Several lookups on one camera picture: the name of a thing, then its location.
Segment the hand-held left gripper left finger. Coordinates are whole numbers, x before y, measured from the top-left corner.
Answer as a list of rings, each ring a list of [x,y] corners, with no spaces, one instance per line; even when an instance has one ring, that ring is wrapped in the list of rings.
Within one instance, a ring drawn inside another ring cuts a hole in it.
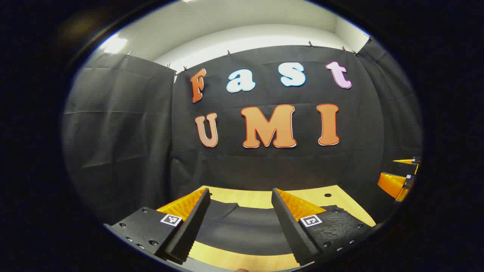
[[[142,207],[112,225],[112,234],[135,248],[177,264],[186,262],[211,203],[208,188],[161,208]]]

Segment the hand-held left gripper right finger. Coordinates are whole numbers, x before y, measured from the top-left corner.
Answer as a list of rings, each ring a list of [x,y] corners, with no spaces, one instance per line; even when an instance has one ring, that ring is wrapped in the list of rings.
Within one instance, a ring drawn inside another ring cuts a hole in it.
[[[329,262],[366,239],[370,225],[337,205],[318,207],[274,188],[271,202],[299,265]]]

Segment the dark grey jeans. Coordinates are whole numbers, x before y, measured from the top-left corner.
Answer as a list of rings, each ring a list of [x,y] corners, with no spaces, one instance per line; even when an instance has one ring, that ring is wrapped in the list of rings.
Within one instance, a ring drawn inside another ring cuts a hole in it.
[[[274,209],[211,200],[196,241],[246,255],[291,254]]]

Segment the black backdrop cloth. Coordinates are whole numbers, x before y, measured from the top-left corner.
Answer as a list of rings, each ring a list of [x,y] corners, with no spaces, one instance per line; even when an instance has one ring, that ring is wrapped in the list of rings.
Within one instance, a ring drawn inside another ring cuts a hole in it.
[[[337,185],[375,222],[377,185],[421,155],[422,118],[399,63],[375,41],[358,55],[274,46],[175,72],[102,54],[74,77],[62,122],[66,167],[86,206],[114,223],[195,189]]]

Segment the ceiling light panel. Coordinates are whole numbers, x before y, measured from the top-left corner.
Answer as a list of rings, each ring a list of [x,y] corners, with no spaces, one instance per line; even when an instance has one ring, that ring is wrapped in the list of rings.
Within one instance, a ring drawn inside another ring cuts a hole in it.
[[[107,38],[98,49],[105,53],[116,54],[124,48],[127,42],[128,40],[126,38],[120,37],[119,34],[116,33],[110,38]]]

